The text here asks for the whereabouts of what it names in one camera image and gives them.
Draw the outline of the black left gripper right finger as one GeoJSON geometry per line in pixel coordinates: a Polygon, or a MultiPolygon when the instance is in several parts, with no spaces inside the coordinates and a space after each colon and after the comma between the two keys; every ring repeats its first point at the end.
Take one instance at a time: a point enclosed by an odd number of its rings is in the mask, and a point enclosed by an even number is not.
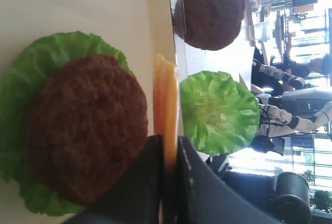
{"type": "Polygon", "coordinates": [[[177,223],[278,223],[221,181],[183,136],[178,138],[176,184],[177,223]]]}

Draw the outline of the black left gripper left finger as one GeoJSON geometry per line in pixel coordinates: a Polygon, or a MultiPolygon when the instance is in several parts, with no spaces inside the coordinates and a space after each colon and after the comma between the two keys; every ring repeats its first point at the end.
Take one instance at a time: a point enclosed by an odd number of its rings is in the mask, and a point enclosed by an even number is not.
{"type": "Polygon", "coordinates": [[[158,223],[162,179],[162,137],[154,135],[120,180],[65,223],[158,223]]]}

